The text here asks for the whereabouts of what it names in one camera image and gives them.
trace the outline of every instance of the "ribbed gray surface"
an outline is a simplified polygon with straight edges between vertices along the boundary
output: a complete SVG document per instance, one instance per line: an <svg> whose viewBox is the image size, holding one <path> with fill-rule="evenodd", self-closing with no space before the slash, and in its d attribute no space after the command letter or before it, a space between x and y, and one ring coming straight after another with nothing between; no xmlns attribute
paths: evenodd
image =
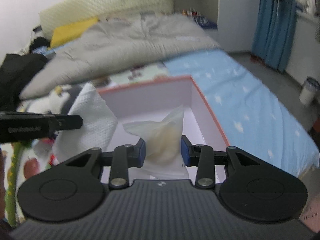
<svg viewBox="0 0 320 240"><path fill-rule="evenodd" d="M113 191L99 209L65 224L28 220L11 235L17 240L94 239L310 239L313 233L298 220L254 224L234 216L211 191L188 180L136 180Z"/></svg>

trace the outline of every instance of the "gray blanket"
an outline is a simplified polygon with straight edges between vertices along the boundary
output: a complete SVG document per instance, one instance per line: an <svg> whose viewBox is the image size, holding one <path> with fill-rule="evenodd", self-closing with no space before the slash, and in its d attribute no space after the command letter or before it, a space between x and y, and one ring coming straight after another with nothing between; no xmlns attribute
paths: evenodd
<svg viewBox="0 0 320 240"><path fill-rule="evenodd" d="M100 22L59 51L24 88L20 99L46 95L56 85L79 83L181 53L219 47L182 15Z"/></svg>

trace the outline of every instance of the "white paper towel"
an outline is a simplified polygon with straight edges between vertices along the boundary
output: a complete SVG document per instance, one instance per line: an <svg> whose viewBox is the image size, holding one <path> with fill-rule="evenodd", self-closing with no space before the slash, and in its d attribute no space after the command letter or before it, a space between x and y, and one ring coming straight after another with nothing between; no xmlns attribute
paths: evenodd
<svg viewBox="0 0 320 240"><path fill-rule="evenodd" d="M53 145L58 161L63 162L92 147L106 151L117 119L92 84L83 87L68 113L72 114L80 115L83 125L79 130L59 132Z"/></svg>

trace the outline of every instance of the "person's hand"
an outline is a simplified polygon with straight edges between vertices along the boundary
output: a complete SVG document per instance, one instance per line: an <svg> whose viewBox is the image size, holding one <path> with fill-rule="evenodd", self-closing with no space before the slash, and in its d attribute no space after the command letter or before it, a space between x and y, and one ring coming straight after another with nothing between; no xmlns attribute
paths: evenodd
<svg viewBox="0 0 320 240"><path fill-rule="evenodd" d="M4 158L0 149L0 219L4 218L5 209L5 189L4 189Z"/></svg>

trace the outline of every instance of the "blue bed sheet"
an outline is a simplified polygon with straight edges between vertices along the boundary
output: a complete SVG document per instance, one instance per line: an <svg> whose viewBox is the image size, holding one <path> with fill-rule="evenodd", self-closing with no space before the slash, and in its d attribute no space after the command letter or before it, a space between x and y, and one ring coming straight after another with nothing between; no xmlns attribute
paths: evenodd
<svg viewBox="0 0 320 240"><path fill-rule="evenodd" d="M231 145L298 176L319 165L311 137L277 97L222 50L189 53L164 62L173 76L190 74Z"/></svg>

